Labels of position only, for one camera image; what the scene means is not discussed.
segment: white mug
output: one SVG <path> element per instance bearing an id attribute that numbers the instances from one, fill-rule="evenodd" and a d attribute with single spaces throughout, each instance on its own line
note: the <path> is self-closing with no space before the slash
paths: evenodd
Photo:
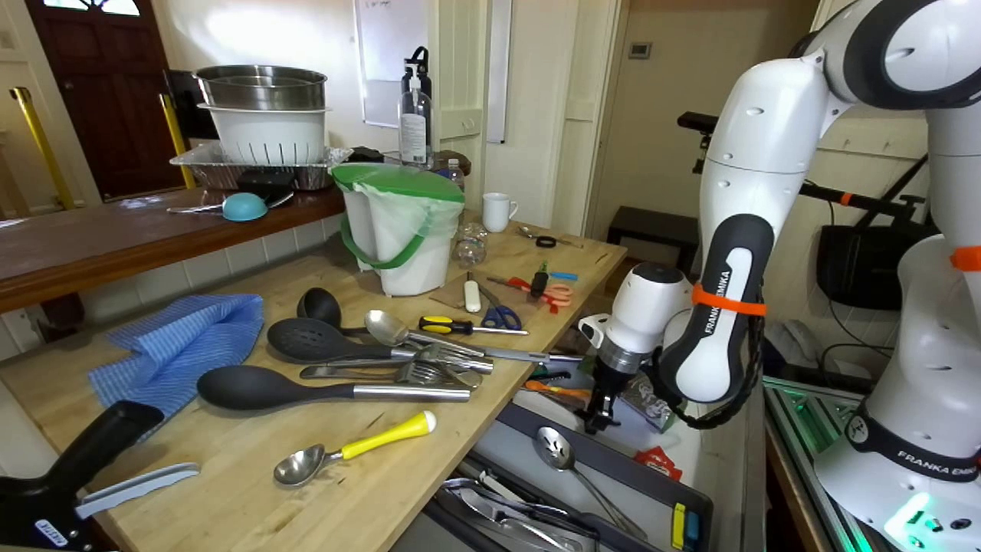
<path id="1" fill-rule="evenodd" d="M 518 202 L 512 201 L 507 193 L 484 194 L 484 227 L 488 232 L 503 232 L 516 212 L 518 212 Z"/>

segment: green lid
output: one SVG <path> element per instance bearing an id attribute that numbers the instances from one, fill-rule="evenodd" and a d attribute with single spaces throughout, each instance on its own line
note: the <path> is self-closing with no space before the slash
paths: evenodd
<path id="1" fill-rule="evenodd" d="M 353 192 L 354 183 L 379 192 L 463 202 L 463 192 L 453 181 L 436 173 L 387 163 L 343 163 L 331 170 L 337 185 Z"/>

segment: blue scissors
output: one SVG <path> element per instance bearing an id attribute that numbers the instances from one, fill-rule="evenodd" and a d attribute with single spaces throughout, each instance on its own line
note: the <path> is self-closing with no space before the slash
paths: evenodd
<path id="1" fill-rule="evenodd" d="M 521 318 L 518 318 L 518 314 L 509 307 L 501 304 L 497 296 L 489 292 L 487 288 L 481 286 L 480 284 L 478 284 L 478 287 L 481 290 L 481 294 L 488 298 L 488 301 L 490 302 L 488 312 L 484 315 L 484 319 L 481 320 L 481 326 L 485 328 L 520 330 Z"/>

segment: window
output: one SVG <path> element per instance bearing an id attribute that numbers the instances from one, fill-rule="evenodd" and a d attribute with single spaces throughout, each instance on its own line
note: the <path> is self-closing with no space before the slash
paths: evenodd
<path id="1" fill-rule="evenodd" d="M 44 0 L 49 8 L 64 8 L 87 12 L 91 9 L 102 10 L 104 14 L 120 16 L 139 16 L 139 8 L 133 0 Z"/>

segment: yellow and black screwdriver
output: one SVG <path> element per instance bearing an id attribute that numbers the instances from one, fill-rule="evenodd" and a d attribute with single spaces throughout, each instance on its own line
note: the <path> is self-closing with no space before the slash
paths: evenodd
<path id="1" fill-rule="evenodd" d="M 475 326 L 468 320 L 454 320 L 448 316 L 423 316 L 419 318 L 419 329 L 435 334 L 464 334 L 487 332 L 491 334 L 528 335 L 525 330 L 508 330 L 504 328 L 485 328 Z"/>

